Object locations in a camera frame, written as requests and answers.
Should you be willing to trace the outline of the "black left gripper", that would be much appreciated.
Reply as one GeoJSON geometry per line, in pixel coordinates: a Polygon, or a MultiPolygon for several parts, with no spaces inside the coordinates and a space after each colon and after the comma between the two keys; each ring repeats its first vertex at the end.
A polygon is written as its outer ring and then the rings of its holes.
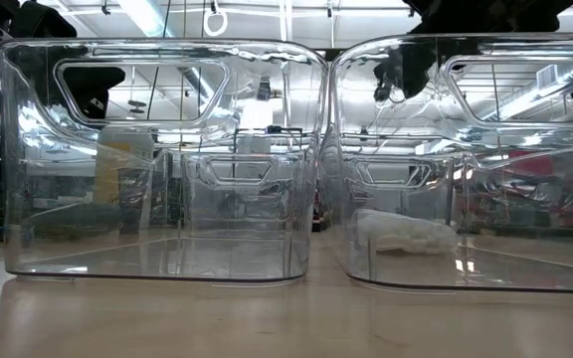
{"type": "MultiPolygon", "coordinates": [[[[89,105],[91,100],[89,91],[93,76],[91,70],[91,68],[67,68],[64,70],[65,83],[71,91],[78,109],[88,118],[91,118],[89,105]]],[[[120,68],[95,68],[95,71],[92,118],[104,119],[108,107],[109,90],[124,81],[125,71],[120,68]]]]}

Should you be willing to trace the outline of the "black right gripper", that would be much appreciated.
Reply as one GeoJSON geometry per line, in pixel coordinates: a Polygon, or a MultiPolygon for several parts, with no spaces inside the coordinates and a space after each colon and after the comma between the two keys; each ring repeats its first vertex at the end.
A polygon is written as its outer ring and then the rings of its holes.
{"type": "MultiPolygon", "coordinates": [[[[505,18],[502,0],[403,0],[421,23],[411,33],[486,33],[505,18]]],[[[457,55],[477,55],[478,42],[467,39],[426,39],[401,46],[402,91],[405,98],[419,94],[429,69],[457,55]]]]}

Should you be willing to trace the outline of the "clear bag of cotton balls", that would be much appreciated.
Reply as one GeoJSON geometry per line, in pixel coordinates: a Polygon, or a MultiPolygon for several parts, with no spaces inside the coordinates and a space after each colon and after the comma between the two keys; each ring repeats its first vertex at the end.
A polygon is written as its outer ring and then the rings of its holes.
{"type": "Polygon", "coordinates": [[[457,232],[448,225],[390,212],[358,209],[351,223],[357,242],[378,252],[440,255],[453,251],[460,242],[457,232]]]}

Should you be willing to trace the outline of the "white yellow wipes canister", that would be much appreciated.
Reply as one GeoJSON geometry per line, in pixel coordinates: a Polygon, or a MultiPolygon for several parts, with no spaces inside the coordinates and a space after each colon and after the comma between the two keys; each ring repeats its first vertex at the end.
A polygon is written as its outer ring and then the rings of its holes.
{"type": "Polygon", "coordinates": [[[148,170],[153,161],[154,140],[146,131],[104,127],[98,134],[93,201],[116,204],[120,170],[148,170]]]}

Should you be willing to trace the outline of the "clear plastic bin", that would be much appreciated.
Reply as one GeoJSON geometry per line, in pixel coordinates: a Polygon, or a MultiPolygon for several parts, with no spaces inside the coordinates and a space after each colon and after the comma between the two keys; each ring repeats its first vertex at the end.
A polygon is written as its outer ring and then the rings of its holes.
{"type": "Polygon", "coordinates": [[[314,165],[327,65],[294,43],[207,39],[48,39],[0,44],[5,268],[47,277],[125,277],[275,282],[302,277],[309,242],[191,238],[185,228],[181,157],[187,153],[307,152],[314,165]],[[54,63],[65,105],[43,104],[20,64],[48,49],[82,49],[54,63]],[[120,68],[104,119],[85,117],[64,82],[67,68],[120,68]],[[261,77],[272,97],[258,101],[261,77]],[[109,233],[29,238],[22,221],[93,202],[104,127],[146,131],[148,170],[120,170],[122,225],[109,233]]]}
{"type": "Polygon", "coordinates": [[[341,166],[347,214],[371,209],[451,225],[466,174],[445,156],[346,154],[341,166]]]}
{"type": "Polygon", "coordinates": [[[412,98],[392,83],[400,47],[419,35],[371,40],[339,55],[329,73],[330,115],[319,189],[344,272],[359,281],[425,290],[573,292],[573,229],[539,228],[510,170],[511,151],[573,152],[573,34],[481,35],[477,55],[433,65],[412,98]],[[346,154],[445,156],[463,163],[452,227],[440,255],[378,252],[357,242],[343,210],[346,154]]]}
{"type": "Polygon", "coordinates": [[[187,153],[181,164],[189,237],[307,239],[314,196],[309,153],[187,153]]]}

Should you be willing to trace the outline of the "red storage rack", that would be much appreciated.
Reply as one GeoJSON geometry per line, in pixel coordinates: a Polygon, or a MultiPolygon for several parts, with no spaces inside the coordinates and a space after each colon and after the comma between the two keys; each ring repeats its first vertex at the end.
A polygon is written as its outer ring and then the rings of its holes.
{"type": "Polygon", "coordinates": [[[510,170],[534,189],[526,194],[539,228],[573,229],[573,152],[533,155],[511,151],[510,170]]]}

